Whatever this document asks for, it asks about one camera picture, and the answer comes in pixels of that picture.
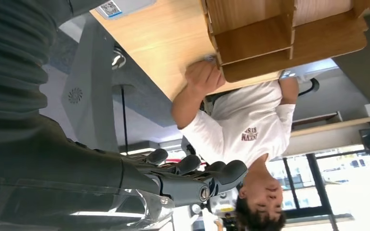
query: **dark hair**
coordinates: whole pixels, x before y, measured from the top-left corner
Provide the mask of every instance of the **dark hair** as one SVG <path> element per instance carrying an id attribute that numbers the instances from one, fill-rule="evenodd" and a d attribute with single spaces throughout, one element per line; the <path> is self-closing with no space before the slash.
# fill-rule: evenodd
<path id="1" fill-rule="evenodd" d="M 286 215 L 282 212 L 278 220 L 271 220 L 269 216 L 263 218 L 259 212 L 250 211 L 246 199 L 238 198 L 236 221 L 241 231 L 280 231 L 286 223 Z"/>

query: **human hand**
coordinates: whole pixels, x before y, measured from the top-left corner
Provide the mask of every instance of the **human hand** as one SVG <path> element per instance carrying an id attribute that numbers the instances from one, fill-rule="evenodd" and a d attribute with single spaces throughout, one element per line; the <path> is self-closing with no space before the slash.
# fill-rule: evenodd
<path id="1" fill-rule="evenodd" d="M 200 97 L 205 97 L 226 83 L 221 71 L 207 61 L 190 65 L 186 69 L 185 79 L 188 82 L 187 87 Z"/>

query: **person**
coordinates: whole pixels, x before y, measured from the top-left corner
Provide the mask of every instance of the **person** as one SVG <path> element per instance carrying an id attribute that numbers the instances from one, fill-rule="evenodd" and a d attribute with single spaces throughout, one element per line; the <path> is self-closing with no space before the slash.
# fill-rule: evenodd
<path id="1" fill-rule="evenodd" d="M 225 94 L 213 102 L 211 116 L 199 109 L 201 101 L 225 79 L 215 65 L 201 61 L 185 72 L 187 85 L 172 104 L 179 130 L 208 163 L 243 161 L 249 169 L 239 190 L 239 225 L 252 230 L 280 230 L 280 183 L 266 161 L 282 155 L 289 145 L 292 116 L 298 98 L 296 78 L 270 81 Z"/>

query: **shirt logo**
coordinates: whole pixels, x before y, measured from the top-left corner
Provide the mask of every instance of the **shirt logo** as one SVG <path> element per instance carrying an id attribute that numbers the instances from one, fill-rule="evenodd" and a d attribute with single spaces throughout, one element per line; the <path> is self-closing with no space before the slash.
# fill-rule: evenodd
<path id="1" fill-rule="evenodd" d="M 257 139 L 257 129 L 248 128 L 242 133 L 242 141 L 254 141 Z"/>

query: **vent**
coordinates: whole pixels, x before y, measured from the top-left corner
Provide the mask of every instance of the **vent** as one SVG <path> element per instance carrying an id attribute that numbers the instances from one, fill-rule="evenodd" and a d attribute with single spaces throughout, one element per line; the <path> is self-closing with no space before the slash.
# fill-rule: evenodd
<path id="1" fill-rule="evenodd" d="M 69 92 L 69 102 L 72 104 L 77 104 L 83 98 L 83 91 L 80 88 L 73 88 Z"/>

